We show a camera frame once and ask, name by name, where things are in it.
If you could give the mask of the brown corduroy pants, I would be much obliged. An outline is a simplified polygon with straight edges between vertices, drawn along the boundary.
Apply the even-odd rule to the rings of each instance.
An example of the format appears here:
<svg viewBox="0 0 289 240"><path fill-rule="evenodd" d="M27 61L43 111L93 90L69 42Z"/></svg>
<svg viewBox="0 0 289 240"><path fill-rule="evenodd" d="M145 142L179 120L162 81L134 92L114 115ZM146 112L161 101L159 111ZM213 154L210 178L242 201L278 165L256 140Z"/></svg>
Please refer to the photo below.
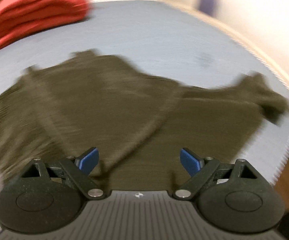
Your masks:
<svg viewBox="0 0 289 240"><path fill-rule="evenodd" d="M179 152L232 161L263 120L289 110L259 73L221 89L184 86L138 72L124 58L82 51L29 67L0 95L0 174L31 159L100 153L92 178L105 189L173 190L187 180Z"/></svg>

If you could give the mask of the red folded blanket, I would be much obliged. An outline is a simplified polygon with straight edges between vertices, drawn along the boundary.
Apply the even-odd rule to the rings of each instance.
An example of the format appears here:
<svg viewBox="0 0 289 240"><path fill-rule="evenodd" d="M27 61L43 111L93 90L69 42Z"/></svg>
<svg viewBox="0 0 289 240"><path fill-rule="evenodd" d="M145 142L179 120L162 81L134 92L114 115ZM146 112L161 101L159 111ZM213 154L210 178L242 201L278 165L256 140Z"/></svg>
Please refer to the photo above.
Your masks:
<svg viewBox="0 0 289 240"><path fill-rule="evenodd" d="M0 49L37 32L81 21L89 8L88 0L1 0Z"/></svg>

